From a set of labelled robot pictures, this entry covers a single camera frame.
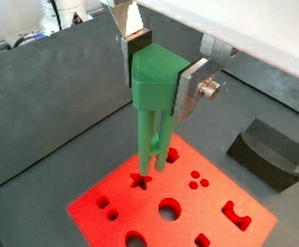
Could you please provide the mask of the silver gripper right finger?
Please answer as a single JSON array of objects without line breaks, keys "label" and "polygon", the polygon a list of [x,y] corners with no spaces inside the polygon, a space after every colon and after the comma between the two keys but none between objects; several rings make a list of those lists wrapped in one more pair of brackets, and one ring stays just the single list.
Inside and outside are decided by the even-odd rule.
[{"label": "silver gripper right finger", "polygon": [[239,50],[219,39],[203,34],[200,43],[201,57],[177,74],[177,87],[172,115],[184,121],[196,109],[201,97],[213,99],[220,85],[215,75],[231,62]]}]

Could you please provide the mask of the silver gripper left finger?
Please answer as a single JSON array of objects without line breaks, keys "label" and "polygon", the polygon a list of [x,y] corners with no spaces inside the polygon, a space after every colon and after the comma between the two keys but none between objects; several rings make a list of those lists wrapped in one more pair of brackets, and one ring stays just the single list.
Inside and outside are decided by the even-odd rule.
[{"label": "silver gripper left finger", "polygon": [[143,25],[137,3],[133,0],[112,0],[109,12],[119,30],[125,82],[131,86],[132,54],[151,44],[152,32]]}]

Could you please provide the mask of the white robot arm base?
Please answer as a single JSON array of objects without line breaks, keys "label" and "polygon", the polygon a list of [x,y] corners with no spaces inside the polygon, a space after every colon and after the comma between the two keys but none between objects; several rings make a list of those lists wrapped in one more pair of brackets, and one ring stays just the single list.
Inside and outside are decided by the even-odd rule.
[{"label": "white robot arm base", "polygon": [[9,49],[87,22],[100,10],[100,0],[15,0],[4,43]]}]

